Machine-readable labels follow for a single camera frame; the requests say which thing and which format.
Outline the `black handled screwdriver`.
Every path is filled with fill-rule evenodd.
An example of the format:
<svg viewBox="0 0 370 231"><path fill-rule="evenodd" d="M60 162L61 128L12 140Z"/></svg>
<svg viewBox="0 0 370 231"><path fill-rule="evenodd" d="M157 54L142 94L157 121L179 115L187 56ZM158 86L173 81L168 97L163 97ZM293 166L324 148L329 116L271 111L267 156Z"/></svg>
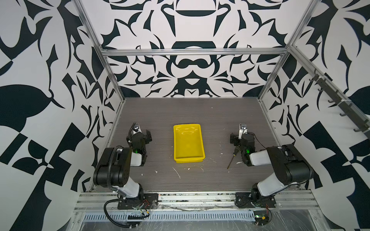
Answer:
<svg viewBox="0 0 370 231"><path fill-rule="evenodd" d="M236 146L236 147L235 147L235 149L234 149L234 152L233 152L233 154L232 154L232 158L231 158L231 160L230 160L230 162L229 162L229 164L228 164L228 166L227 166L227 169L229 169L229 168L230 168L230 165L232 164L233 159L235 158L235 156L236 156L239 152L240 152L240 146Z"/></svg>

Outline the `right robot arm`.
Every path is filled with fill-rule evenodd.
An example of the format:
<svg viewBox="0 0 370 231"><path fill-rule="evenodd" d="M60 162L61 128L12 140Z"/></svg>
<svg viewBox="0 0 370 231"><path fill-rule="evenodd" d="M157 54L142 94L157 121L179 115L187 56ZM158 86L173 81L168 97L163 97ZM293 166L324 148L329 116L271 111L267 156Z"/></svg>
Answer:
<svg viewBox="0 0 370 231"><path fill-rule="evenodd" d="M238 208L274 207L277 193L313 179L313 168L293 144L266 147L256 152L255 141L252 132L230 134L230 143L235 146L233 157L240 153L242 162L249 167L271 165L273 168L273 173L254 184L249 193L235 194Z"/></svg>

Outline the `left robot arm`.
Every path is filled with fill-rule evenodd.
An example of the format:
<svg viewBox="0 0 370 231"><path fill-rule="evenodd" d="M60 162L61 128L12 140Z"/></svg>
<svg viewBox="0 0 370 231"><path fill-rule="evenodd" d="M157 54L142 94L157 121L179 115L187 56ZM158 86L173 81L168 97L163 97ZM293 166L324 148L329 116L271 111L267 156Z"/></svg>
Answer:
<svg viewBox="0 0 370 231"><path fill-rule="evenodd" d="M143 200L143 188L130 177L131 167L144 166L146 145L152 141L150 131L142 132L134 123L126 137L128 146L118 145L103 151L93 174L94 185L108 188L123 199Z"/></svg>

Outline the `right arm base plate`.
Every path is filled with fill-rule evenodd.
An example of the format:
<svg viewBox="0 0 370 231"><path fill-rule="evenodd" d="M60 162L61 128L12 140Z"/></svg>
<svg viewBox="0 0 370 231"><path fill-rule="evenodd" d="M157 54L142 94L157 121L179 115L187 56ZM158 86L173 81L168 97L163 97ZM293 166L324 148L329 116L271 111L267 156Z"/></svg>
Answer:
<svg viewBox="0 0 370 231"><path fill-rule="evenodd" d="M263 197L251 192L235 193L235 205L238 208L275 208L276 200L274 196Z"/></svg>

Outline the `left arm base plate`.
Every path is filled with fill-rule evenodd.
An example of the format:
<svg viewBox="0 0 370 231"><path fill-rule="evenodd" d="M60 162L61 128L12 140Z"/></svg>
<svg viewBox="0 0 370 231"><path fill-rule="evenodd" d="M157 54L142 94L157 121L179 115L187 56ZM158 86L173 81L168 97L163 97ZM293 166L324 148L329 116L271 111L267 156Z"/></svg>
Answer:
<svg viewBox="0 0 370 231"><path fill-rule="evenodd" d="M158 205L158 199L157 193L139 194L136 198L121 199L118 203L118 210L151 209Z"/></svg>

